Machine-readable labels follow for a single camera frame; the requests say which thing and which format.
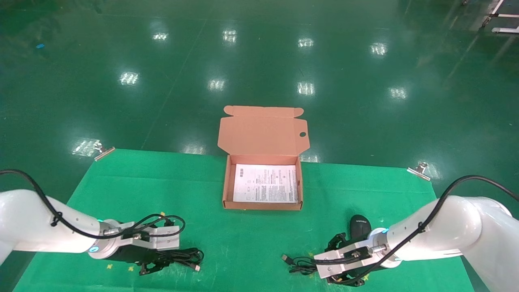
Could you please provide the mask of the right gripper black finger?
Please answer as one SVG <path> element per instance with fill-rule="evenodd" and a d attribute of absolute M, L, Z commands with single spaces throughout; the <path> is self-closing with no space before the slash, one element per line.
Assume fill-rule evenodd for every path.
<path fill-rule="evenodd" d="M 326 246 L 326 252 L 328 251 L 337 251 L 343 247 L 350 245 L 347 234 L 345 232 L 336 234 L 332 239 L 328 242 Z"/>
<path fill-rule="evenodd" d="M 329 284 L 339 286 L 360 287 L 365 284 L 365 277 L 349 277 L 348 274 L 329 277 Z"/>

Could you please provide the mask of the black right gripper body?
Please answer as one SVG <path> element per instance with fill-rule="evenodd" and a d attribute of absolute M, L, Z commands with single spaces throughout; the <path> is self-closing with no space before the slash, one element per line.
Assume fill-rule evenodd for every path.
<path fill-rule="evenodd" d="M 382 265 L 376 265 L 376 264 L 369 264 L 367 266 L 362 266 L 354 269 L 352 271 L 352 278 L 360 278 L 360 279 L 367 279 L 369 273 L 373 273 L 376 271 L 381 271 L 386 269 Z"/>

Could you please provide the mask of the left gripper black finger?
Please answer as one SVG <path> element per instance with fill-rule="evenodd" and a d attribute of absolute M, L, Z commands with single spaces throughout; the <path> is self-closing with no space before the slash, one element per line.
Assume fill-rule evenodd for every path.
<path fill-rule="evenodd" d="M 140 271 L 139 275 L 148 275 L 159 272 L 164 268 L 170 266 L 170 262 L 167 261 L 153 261 L 153 262 L 141 262 L 139 263 Z"/>

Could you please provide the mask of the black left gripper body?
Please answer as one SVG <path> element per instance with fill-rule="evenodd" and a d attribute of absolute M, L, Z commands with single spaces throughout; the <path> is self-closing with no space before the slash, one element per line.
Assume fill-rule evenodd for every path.
<path fill-rule="evenodd" d="M 112 261 L 126 262 L 130 264 L 152 264 L 159 259 L 161 255 L 154 250 L 144 247 L 126 245 L 119 247 L 112 254 Z"/>

